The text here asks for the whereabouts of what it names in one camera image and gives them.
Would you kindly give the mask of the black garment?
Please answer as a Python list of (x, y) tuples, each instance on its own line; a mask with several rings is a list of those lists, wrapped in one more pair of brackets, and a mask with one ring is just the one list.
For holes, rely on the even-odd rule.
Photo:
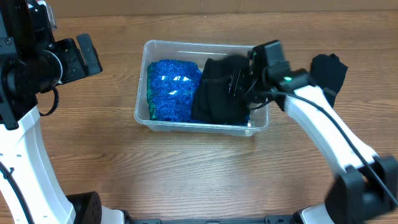
[(331, 107), (334, 107), (337, 94), (343, 86), (348, 67), (335, 55), (320, 54), (312, 59), (310, 75), (323, 90)]
[(194, 94), (191, 120), (198, 123), (247, 125), (247, 103), (229, 94), (230, 90), (234, 90), (229, 84), (233, 75), (245, 75), (248, 71), (249, 59), (242, 55), (230, 55), (220, 60), (207, 59)]

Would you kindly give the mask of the blue sequin fabric bundle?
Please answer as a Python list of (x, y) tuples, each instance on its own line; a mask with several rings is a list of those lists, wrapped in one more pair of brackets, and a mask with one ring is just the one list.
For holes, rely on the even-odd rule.
[(147, 67), (149, 119), (190, 122), (201, 71), (194, 62), (159, 60)]

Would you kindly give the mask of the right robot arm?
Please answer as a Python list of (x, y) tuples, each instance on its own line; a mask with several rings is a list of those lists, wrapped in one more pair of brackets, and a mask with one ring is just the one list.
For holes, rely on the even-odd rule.
[(326, 159), (335, 178), (325, 201), (297, 211), (292, 223), (364, 223), (397, 208), (397, 160), (381, 158), (345, 125), (305, 69), (291, 70), (278, 40), (253, 47), (247, 75), (233, 75), (230, 95), (274, 101)]

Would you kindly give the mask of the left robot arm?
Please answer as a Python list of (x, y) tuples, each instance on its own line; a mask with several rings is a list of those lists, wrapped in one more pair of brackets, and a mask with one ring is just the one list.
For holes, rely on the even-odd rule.
[(1, 1), (1, 193), (15, 223), (128, 223), (96, 192), (63, 193), (45, 149), (39, 93), (101, 73), (88, 34), (55, 40), (45, 1)]

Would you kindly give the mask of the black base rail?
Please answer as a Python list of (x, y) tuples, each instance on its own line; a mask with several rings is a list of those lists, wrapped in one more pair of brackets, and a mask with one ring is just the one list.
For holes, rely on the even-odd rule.
[(292, 215), (268, 215), (264, 218), (222, 218), (222, 219), (186, 219), (161, 220), (130, 219), (130, 224), (293, 224), (296, 223)]

